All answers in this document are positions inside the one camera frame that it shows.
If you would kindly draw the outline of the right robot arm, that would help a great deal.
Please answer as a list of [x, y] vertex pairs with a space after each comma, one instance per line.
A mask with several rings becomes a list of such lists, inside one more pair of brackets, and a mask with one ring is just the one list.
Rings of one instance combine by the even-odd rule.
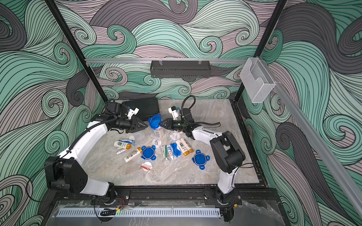
[[210, 145], [221, 170], [217, 183], [218, 191], [222, 195], [230, 195], [234, 190], [235, 174], [246, 159], [234, 135], [230, 131], [220, 133], [206, 128], [220, 126], [219, 122], [194, 121], [189, 108], [179, 109], [172, 106], [169, 113], [172, 117], [159, 122], [158, 125], [167, 130], [182, 131], [187, 137]]

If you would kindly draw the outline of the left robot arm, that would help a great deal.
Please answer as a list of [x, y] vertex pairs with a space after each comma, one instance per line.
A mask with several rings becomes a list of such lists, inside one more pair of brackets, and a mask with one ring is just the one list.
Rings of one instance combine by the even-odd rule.
[[135, 133], [147, 128], [137, 117], [139, 108], [125, 103], [108, 101], [103, 112], [91, 119], [87, 128], [56, 157], [49, 157], [44, 163], [46, 183], [50, 190], [109, 197], [116, 199], [115, 186], [111, 182], [91, 178], [82, 164], [102, 136], [109, 130]]

